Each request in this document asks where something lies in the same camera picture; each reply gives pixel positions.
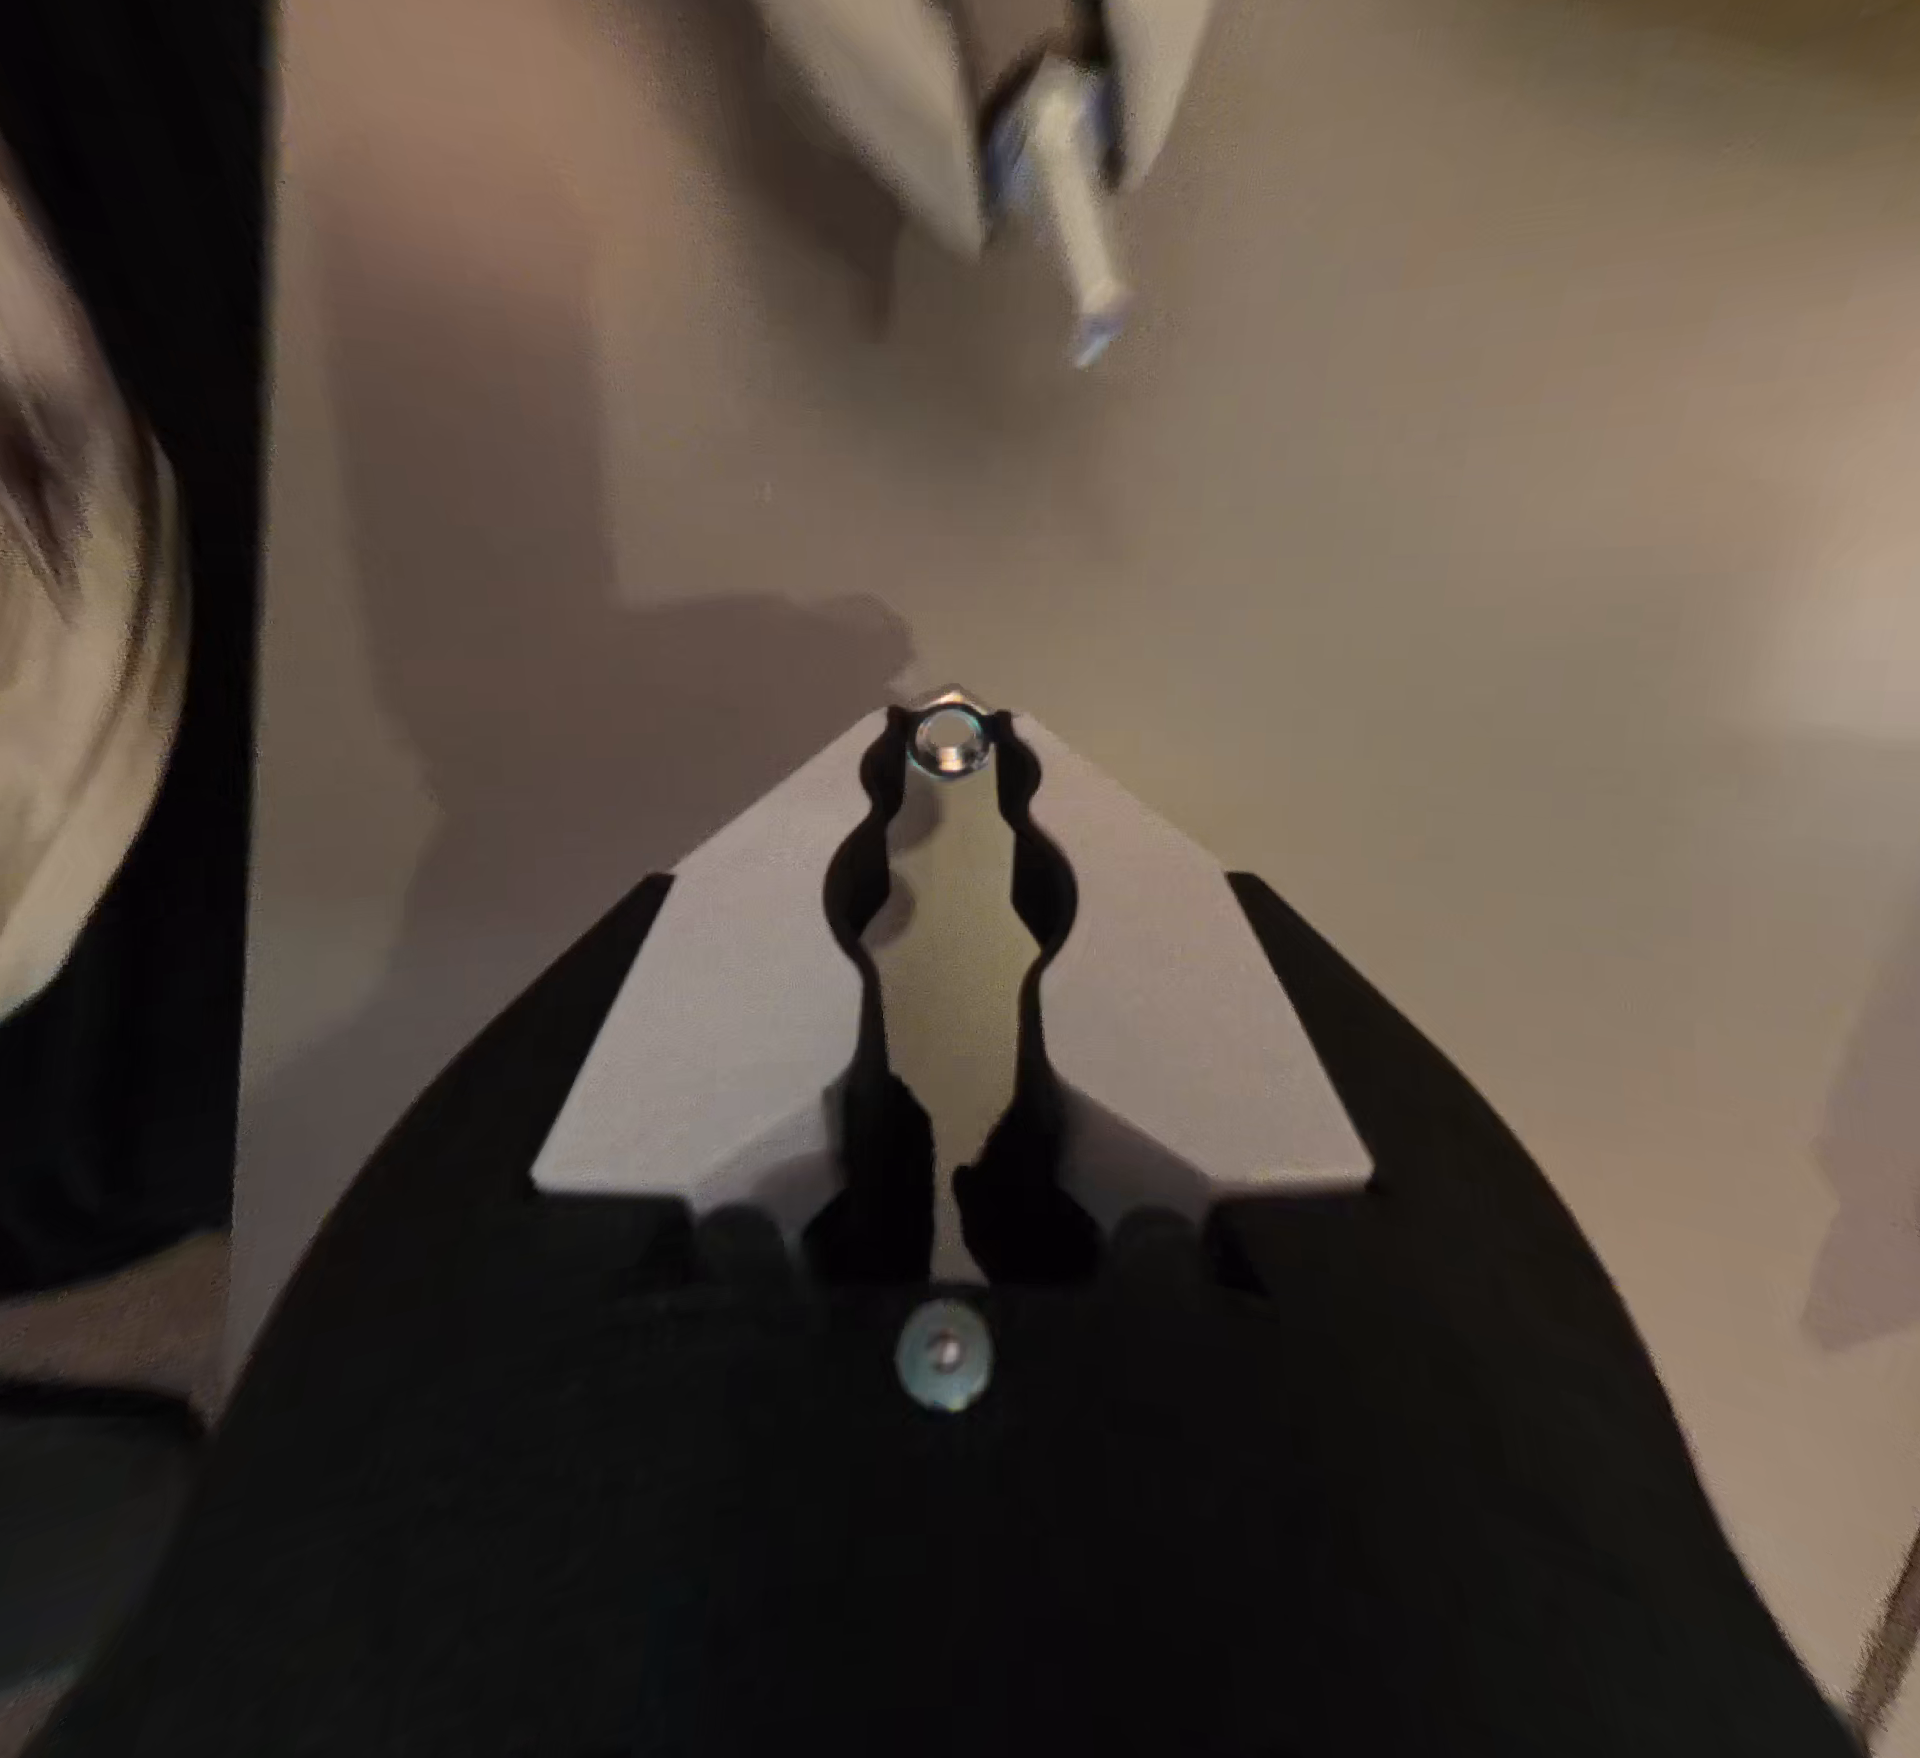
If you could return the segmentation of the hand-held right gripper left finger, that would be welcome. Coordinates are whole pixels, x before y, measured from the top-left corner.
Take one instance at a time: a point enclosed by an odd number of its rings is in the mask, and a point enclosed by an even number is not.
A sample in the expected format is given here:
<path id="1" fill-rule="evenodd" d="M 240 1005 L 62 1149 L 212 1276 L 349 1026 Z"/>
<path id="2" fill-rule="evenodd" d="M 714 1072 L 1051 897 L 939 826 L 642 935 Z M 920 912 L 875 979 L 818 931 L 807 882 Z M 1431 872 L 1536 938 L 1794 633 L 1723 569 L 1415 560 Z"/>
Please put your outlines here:
<path id="1" fill-rule="evenodd" d="M 555 1199 L 824 1212 L 903 749 L 857 719 L 669 875 L 531 1166 Z"/>

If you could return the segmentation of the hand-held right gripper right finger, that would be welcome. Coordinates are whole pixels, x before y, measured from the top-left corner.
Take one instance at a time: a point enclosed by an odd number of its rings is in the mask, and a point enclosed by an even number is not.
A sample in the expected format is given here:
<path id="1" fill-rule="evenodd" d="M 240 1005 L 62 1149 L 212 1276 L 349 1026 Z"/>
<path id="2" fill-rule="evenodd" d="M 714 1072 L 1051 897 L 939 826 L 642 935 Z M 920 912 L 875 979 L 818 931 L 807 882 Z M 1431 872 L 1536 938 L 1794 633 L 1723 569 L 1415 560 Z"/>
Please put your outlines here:
<path id="1" fill-rule="evenodd" d="M 1376 1171 L 1226 870 L 1027 715 L 993 716 L 1031 960 L 993 1174 L 1085 1216 L 1204 1216 Z"/>

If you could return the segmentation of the silver metal bolt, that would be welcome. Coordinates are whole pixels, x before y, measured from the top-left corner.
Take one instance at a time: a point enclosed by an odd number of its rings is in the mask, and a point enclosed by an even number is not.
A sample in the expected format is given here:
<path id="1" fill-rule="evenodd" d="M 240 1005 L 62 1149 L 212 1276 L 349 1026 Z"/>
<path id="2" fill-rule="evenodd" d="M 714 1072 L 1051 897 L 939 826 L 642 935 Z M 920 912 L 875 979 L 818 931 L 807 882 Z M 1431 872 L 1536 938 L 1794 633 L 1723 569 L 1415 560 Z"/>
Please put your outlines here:
<path id="1" fill-rule="evenodd" d="M 1111 348 L 1134 303 L 1110 206 L 1116 149 L 1107 72 L 1051 49 L 1004 94 L 982 144 L 992 221 L 1024 226 L 1061 279 L 1075 371 Z"/>

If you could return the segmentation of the silver metal nut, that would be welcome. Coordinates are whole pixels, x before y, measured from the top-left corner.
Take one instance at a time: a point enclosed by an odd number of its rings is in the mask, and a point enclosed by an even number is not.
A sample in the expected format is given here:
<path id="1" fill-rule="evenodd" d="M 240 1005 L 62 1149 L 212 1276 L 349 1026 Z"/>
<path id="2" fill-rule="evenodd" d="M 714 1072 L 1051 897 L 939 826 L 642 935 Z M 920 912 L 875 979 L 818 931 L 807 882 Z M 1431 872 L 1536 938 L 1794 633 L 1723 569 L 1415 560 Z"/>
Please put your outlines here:
<path id="1" fill-rule="evenodd" d="M 914 709 L 906 751 L 923 779 L 943 787 L 957 784 L 992 763 L 992 716 L 961 686 L 935 690 Z"/>

